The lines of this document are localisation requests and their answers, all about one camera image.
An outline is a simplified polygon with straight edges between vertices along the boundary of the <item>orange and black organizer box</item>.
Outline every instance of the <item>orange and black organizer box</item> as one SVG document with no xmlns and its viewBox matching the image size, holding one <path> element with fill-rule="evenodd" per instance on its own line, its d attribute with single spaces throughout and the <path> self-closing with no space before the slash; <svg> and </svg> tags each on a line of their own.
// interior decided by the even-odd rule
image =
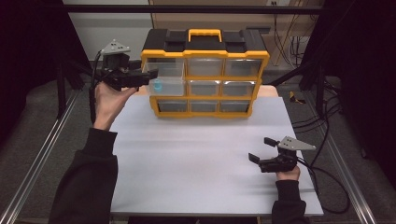
<svg viewBox="0 0 396 224">
<path fill-rule="evenodd" d="M 247 118 L 269 54 L 255 30 L 152 29 L 141 53 L 158 117 Z"/>
</svg>

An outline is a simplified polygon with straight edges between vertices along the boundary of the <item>black cable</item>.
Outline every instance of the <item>black cable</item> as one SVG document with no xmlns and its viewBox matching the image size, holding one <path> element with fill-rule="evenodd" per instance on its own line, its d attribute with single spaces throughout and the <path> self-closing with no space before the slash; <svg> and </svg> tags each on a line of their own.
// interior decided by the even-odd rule
<svg viewBox="0 0 396 224">
<path fill-rule="evenodd" d="M 325 88 L 331 91 L 334 91 L 336 94 L 341 92 L 341 89 L 334 87 L 326 78 L 324 79 Z"/>
<path fill-rule="evenodd" d="M 332 107 L 329 109 L 329 111 L 325 111 L 325 113 L 330 113 L 330 111 L 332 111 L 333 108 L 334 108 L 334 106 L 332 106 Z M 310 125 L 316 123 L 317 121 L 320 121 L 320 118 L 317 118 L 317 119 L 315 119 L 315 120 L 313 120 L 313 121 L 311 121 L 311 122 L 309 122 L 309 123 L 307 123 L 307 124 L 304 124 L 304 125 L 293 126 L 293 129 L 299 129 L 299 128 L 308 127 L 308 126 L 310 126 Z"/>
<path fill-rule="evenodd" d="M 294 36 L 291 37 L 290 54 L 295 56 L 295 53 L 294 53 Z"/>
<path fill-rule="evenodd" d="M 331 87 L 327 86 L 327 84 L 325 84 L 324 90 L 326 92 L 328 92 L 329 94 L 332 94 L 332 95 L 338 95 L 339 94 L 337 91 L 335 91 Z"/>
<path fill-rule="evenodd" d="M 91 77 L 91 86 L 89 90 L 89 96 L 90 96 L 90 112 L 91 112 L 91 122 L 92 124 L 95 123 L 96 121 L 96 108 L 95 108 L 95 88 L 97 85 L 97 82 L 95 83 L 95 78 L 96 78 L 96 68 L 98 61 L 101 56 L 101 50 L 98 51 L 98 53 L 95 56 L 95 60 L 93 61 L 93 69 L 92 69 L 92 77 Z"/>
<path fill-rule="evenodd" d="M 346 207 L 340 211 L 335 211 L 332 210 L 330 208 L 327 208 L 323 205 L 320 205 L 322 207 L 323 210 L 333 213 L 333 214 L 344 214 L 345 212 L 347 212 L 347 210 L 349 210 L 350 207 L 350 199 L 349 199 L 349 194 L 347 192 L 347 189 L 344 187 L 344 185 L 341 183 L 341 181 L 339 181 L 334 175 L 330 174 L 329 172 L 318 168 L 318 167 L 312 167 L 308 164 L 307 161 L 305 161 L 303 158 L 298 157 L 297 158 L 297 162 L 299 162 L 300 164 L 302 164 L 303 166 L 305 166 L 308 169 L 308 173 L 311 174 L 312 178 L 313 178 L 313 184 L 314 184 L 314 190 L 317 194 L 319 194 L 319 187 L 318 187 L 318 179 L 317 179 L 317 174 L 315 173 L 315 170 L 321 171 L 323 174 L 329 176 L 331 179 L 333 179 L 343 190 L 343 192 L 346 194 Z"/>
<path fill-rule="evenodd" d="M 336 97 L 338 97 L 338 96 L 335 95 L 335 96 L 331 97 L 331 98 L 326 102 L 326 104 L 325 104 L 325 111 L 327 111 L 327 105 L 329 104 L 329 102 L 330 102 L 332 99 L 335 99 Z M 327 136 L 329 135 L 330 124 L 329 124 L 329 118 L 328 118 L 328 116 L 327 116 L 327 113 L 325 113 L 324 120 L 325 120 L 325 122 L 326 122 L 327 129 L 326 129 L 326 132 L 325 132 L 325 134 L 324 134 L 324 136 L 323 136 L 323 141 L 322 141 L 322 143 L 320 144 L 320 147 L 319 147 L 319 149 L 318 149 L 317 155 L 315 155 L 315 158 L 314 158 L 314 159 L 312 160 L 312 162 L 311 162 L 311 167 L 315 164 L 315 161 L 317 160 L 317 158 L 318 158 L 318 156 L 319 156 L 321 150 L 322 150 L 323 147 L 324 147 L 324 144 L 326 143 Z"/>
<path fill-rule="evenodd" d="M 349 10 L 352 8 L 352 6 L 355 4 L 356 0 L 353 0 L 353 2 L 348 6 L 340 20 L 336 22 L 336 24 L 332 27 L 328 35 L 325 36 L 324 40 L 321 41 L 320 45 L 317 47 L 317 50 L 314 52 L 314 55 L 318 55 L 317 57 L 313 58 L 314 64 L 319 64 L 320 61 L 322 60 L 322 56 L 324 55 L 326 51 L 326 45 L 329 45 L 330 39 L 333 38 L 332 34 L 336 31 L 338 26 L 341 24 L 341 22 L 344 20 L 346 17 L 347 13 Z"/>
<path fill-rule="evenodd" d="M 293 24 L 295 23 L 295 21 L 297 20 L 297 18 L 298 18 L 299 16 L 300 16 L 300 15 L 294 15 L 294 16 L 293 16 L 293 19 L 292 19 L 292 21 L 291 21 L 291 23 L 290 23 L 290 26 L 289 26 L 288 31 L 286 32 L 286 35 L 289 34 L 289 31 L 290 31 L 291 27 L 293 26 Z M 286 53 L 283 51 L 283 48 L 284 48 L 285 46 L 282 44 L 282 41 L 281 41 L 280 36 L 279 36 L 279 33 L 277 32 L 277 14 L 274 14 L 274 40 L 275 40 L 276 47 L 279 49 L 279 52 L 280 52 L 280 54 L 282 55 L 282 57 L 283 57 L 283 59 L 285 60 L 285 62 L 288 63 L 288 64 L 293 64 L 293 63 L 288 59 L 288 57 L 286 56 Z"/>
<path fill-rule="evenodd" d="M 311 21 L 317 21 L 318 17 L 315 15 L 309 15 L 309 17 L 311 18 Z"/>
<path fill-rule="evenodd" d="M 311 167 L 311 169 L 312 170 L 321 171 L 323 174 L 328 175 L 331 179 L 333 179 L 341 187 L 341 189 L 346 194 L 346 207 L 344 209 L 342 209 L 340 211 L 335 211 L 335 210 L 329 209 L 329 208 L 327 208 L 327 207 L 325 207 L 323 205 L 321 206 L 322 209 L 327 211 L 327 212 L 330 212 L 330 213 L 333 213 L 333 214 L 338 214 L 338 215 L 344 214 L 345 212 L 347 212 L 347 210 L 349 210 L 349 207 L 350 207 L 350 199 L 349 199 L 349 194 L 347 192 L 347 189 L 344 187 L 344 185 L 341 183 L 341 181 L 339 181 L 334 175 L 330 174 L 329 172 L 327 172 L 327 171 L 325 171 L 325 170 L 323 170 L 321 168 Z"/>
<path fill-rule="evenodd" d="M 314 119 L 316 117 L 317 117 L 317 115 L 315 115 L 314 117 L 311 117 L 310 119 L 295 121 L 292 124 L 305 123 L 305 122 L 308 122 L 309 120 Z"/>
<path fill-rule="evenodd" d="M 334 106 L 332 106 L 332 108 L 329 109 L 329 116 L 328 116 L 329 118 L 330 118 L 331 116 L 333 116 L 335 113 L 337 113 L 338 111 L 341 110 L 340 108 L 337 108 L 335 111 L 330 112 L 330 111 L 332 111 L 333 108 L 335 108 L 336 106 L 339 106 L 339 105 L 340 105 L 340 104 L 334 105 Z M 308 129 L 308 130 L 299 131 L 299 132 L 295 132 L 295 133 L 307 133 L 307 132 L 309 132 L 309 131 L 312 131 L 312 130 L 314 130 L 314 129 L 320 127 L 320 126 L 323 125 L 324 123 L 325 123 L 325 121 L 321 122 L 319 125 L 316 125 L 316 126 L 310 128 L 310 129 Z"/>
<path fill-rule="evenodd" d="M 308 30 L 306 30 L 305 33 L 304 33 L 303 35 L 301 35 L 301 39 L 303 39 L 303 38 L 305 37 L 307 31 L 308 31 Z M 303 44 L 303 43 L 308 42 L 309 37 L 308 37 L 305 41 L 302 41 L 301 39 L 300 39 L 300 44 Z"/>
<path fill-rule="evenodd" d="M 298 64 L 297 55 L 298 55 L 298 49 L 300 48 L 300 40 L 301 40 L 301 38 L 300 38 L 300 37 L 297 37 L 297 46 L 296 46 L 296 52 L 295 52 L 295 54 L 296 54 L 296 65 L 297 65 L 297 66 L 299 65 L 299 64 Z"/>
</svg>

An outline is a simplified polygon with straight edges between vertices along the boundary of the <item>small blue object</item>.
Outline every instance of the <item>small blue object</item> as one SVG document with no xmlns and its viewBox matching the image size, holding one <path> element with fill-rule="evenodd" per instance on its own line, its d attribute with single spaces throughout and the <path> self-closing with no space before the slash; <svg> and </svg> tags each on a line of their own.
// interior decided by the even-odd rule
<svg viewBox="0 0 396 224">
<path fill-rule="evenodd" d="M 154 79 L 154 90 L 156 92 L 161 92 L 163 90 L 163 84 L 159 79 Z"/>
</svg>

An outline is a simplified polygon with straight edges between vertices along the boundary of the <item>white table surface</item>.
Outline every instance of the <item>white table surface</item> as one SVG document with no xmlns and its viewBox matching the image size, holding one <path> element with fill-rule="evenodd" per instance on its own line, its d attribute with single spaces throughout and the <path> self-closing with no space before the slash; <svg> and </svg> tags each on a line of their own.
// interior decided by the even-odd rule
<svg viewBox="0 0 396 224">
<path fill-rule="evenodd" d="M 295 137 L 280 97 L 258 97 L 248 119 L 157 118 L 149 97 L 130 98 L 111 131 L 119 178 L 111 212 L 148 216 L 263 216 L 277 200 L 275 174 L 261 173 L 248 153 L 277 155 L 264 137 Z M 302 165 L 307 216 L 322 215 Z"/>
</svg>

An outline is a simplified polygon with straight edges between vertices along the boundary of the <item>black sleeve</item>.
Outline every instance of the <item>black sleeve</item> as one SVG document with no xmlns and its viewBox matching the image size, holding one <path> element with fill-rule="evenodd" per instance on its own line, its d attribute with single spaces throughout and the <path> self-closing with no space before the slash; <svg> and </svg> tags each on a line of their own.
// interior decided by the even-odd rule
<svg viewBox="0 0 396 224">
<path fill-rule="evenodd" d="M 298 181 L 276 181 L 278 201 L 275 201 L 272 210 L 272 223 L 303 224 L 309 223 L 304 217 L 306 203 L 300 199 Z"/>
<path fill-rule="evenodd" d="M 49 223 L 106 223 L 117 182 L 113 156 L 117 134 L 90 129 L 85 147 L 76 152 L 58 186 Z"/>
</svg>

